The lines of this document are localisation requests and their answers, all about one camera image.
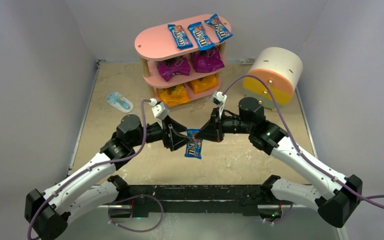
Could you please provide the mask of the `orange gummy candy bag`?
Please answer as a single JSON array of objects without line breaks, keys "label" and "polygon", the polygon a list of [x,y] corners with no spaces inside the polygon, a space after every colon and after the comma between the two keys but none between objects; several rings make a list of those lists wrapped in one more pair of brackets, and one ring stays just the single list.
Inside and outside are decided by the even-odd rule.
[{"label": "orange gummy candy bag", "polygon": [[216,87],[218,85],[218,80],[215,74],[211,74],[194,79],[190,81],[188,85],[195,94],[199,94]]},{"label": "orange gummy candy bag", "polygon": [[184,84],[178,84],[168,88],[159,88],[157,89],[157,95],[169,108],[190,102],[190,98]]}]

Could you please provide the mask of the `purple grape candy bag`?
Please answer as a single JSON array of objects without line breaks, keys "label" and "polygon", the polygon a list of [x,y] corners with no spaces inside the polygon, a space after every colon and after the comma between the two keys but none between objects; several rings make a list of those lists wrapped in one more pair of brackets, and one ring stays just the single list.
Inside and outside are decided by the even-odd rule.
[{"label": "purple grape candy bag", "polygon": [[225,67],[218,47],[199,50],[191,54],[191,63],[198,73],[211,73]]},{"label": "purple grape candy bag", "polygon": [[184,56],[178,56],[156,63],[158,73],[164,81],[169,82],[175,75],[189,76],[191,66]]}]

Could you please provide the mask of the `blue m&m's candy pack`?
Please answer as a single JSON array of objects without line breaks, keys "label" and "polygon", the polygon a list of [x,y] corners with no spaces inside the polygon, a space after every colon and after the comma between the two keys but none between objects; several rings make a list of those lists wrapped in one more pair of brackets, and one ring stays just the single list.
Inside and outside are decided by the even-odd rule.
[{"label": "blue m&m's candy pack", "polygon": [[233,34],[223,24],[218,14],[216,13],[213,14],[209,19],[206,19],[204,22],[207,25],[210,25],[213,27],[220,44],[233,36]]},{"label": "blue m&m's candy pack", "polygon": [[185,30],[181,25],[168,24],[168,30],[171,32],[176,47],[180,50],[190,49],[193,47],[193,43],[188,38]]},{"label": "blue m&m's candy pack", "polygon": [[192,23],[187,27],[187,29],[194,37],[200,51],[206,51],[215,46],[213,41],[206,34],[204,26],[201,22]]}]

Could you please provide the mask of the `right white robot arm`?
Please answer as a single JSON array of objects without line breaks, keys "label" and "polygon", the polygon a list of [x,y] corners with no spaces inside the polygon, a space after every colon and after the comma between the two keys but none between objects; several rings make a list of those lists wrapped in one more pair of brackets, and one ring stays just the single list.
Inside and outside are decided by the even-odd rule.
[{"label": "right white robot arm", "polygon": [[294,145],[286,130],[266,119],[257,99],[242,98],[238,114],[224,108],[226,96],[222,94],[212,96],[210,101],[216,107],[195,138],[220,143],[225,134],[247,134],[256,149],[282,161],[309,182],[304,185],[272,175],[262,185],[271,198],[313,209],[333,227],[345,225],[361,202],[353,194],[362,192],[363,181],[358,176],[346,176]]}]

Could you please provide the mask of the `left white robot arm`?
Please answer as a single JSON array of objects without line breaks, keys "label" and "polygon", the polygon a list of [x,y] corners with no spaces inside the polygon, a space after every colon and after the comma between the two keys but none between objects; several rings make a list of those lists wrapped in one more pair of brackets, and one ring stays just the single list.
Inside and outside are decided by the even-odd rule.
[{"label": "left white robot arm", "polygon": [[45,191],[33,189],[27,194],[27,238],[31,240],[35,232],[38,240],[54,240],[74,220],[98,206],[149,198],[145,193],[132,195],[129,184],[114,173],[147,143],[161,141],[172,152],[185,146],[192,140],[186,131],[184,125],[170,116],[153,124],[135,114],[124,116],[110,140],[87,164]]}]

